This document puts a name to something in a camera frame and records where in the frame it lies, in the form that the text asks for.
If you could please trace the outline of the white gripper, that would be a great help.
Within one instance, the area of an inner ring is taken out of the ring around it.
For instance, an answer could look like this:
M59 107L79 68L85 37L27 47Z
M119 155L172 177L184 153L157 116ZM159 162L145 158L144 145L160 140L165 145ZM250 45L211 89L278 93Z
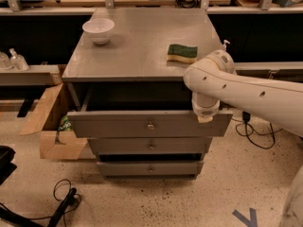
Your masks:
M220 101L218 99L195 92L192 93L191 102L193 112L198 115L199 123L211 122L220 107Z

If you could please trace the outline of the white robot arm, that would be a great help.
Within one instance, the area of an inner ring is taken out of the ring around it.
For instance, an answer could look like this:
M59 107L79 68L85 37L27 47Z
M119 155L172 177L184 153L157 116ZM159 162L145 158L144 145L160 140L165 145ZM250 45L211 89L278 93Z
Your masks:
M190 65L183 81L192 92L193 111L209 122L224 102L303 136L303 84L239 76L231 56L216 50Z

